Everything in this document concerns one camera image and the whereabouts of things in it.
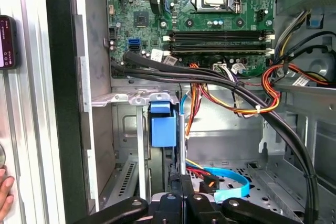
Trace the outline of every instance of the power supply cable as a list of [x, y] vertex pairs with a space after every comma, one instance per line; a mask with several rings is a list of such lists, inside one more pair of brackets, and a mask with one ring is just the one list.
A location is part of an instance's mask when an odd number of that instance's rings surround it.
[[[133, 63], [138, 63], [137, 58], [139, 56], [127, 55], [126, 60], [131, 60]], [[187, 69], [182, 67], [168, 66], [160, 62], [154, 61], [141, 61], [140, 65], [156, 68], [161, 71], [153, 70], [137, 70], [137, 69], [126, 69], [119, 65], [116, 66], [116, 63], [112, 62], [112, 66], [120, 72], [124, 72], [129, 76], [135, 78], [147, 79], [152, 81], [159, 82], [168, 82], [168, 83], [207, 83], [222, 86], [233, 90], [243, 99], [245, 99], [252, 106], [267, 106], [264, 101], [259, 97], [255, 96], [250, 91], [246, 90], [241, 86], [237, 86], [236, 83], [233, 83], [227, 79], [218, 77], [217, 73], [209, 72], [208, 75], [200, 74], [197, 69]], [[290, 126], [274, 111], [261, 114], [266, 121], [278, 132], [278, 134], [285, 140], [289, 147], [293, 150], [295, 156], [297, 157], [299, 163], [302, 166], [302, 170], [305, 174], [307, 181], [307, 205], [305, 213], [305, 223], [313, 223], [316, 220], [318, 214], [318, 191], [317, 191], [317, 178], [314, 171], [314, 168], [311, 163], [311, 159], [305, 148], [304, 144], [301, 142], [297, 134], [290, 128]]]

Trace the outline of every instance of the blue plastic clip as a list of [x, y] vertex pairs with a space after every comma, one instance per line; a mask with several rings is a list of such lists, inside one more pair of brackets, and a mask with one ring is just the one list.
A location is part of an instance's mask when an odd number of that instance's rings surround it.
[[151, 103], [150, 112], [152, 114], [151, 128], [153, 147], [176, 146], [176, 111], [174, 109], [171, 110], [170, 106], [170, 102]]

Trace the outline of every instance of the ram slot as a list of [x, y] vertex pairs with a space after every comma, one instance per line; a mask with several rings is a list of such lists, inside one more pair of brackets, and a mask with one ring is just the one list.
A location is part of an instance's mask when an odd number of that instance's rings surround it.
[[266, 54], [270, 49], [266, 45], [174, 45], [170, 52], [178, 54]]
[[272, 39], [265, 31], [173, 31], [169, 33], [173, 42], [193, 43], [200, 41], [262, 41]]

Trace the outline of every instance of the side panel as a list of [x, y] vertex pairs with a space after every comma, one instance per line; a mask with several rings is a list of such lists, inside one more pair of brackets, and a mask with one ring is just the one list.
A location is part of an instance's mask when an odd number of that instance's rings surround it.
[[20, 66], [0, 71], [0, 144], [16, 179], [5, 223], [65, 223], [46, 0], [0, 0], [17, 23]]

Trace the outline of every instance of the chip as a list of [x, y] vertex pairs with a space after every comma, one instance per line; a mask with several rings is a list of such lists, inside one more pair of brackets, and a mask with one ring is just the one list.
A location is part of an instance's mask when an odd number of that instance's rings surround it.
[[134, 12], [134, 26], [148, 27], [149, 15], [148, 12]]
[[148, 41], [147, 41], [147, 40], [142, 40], [142, 41], [141, 41], [141, 45], [142, 45], [143, 47], [148, 46]]

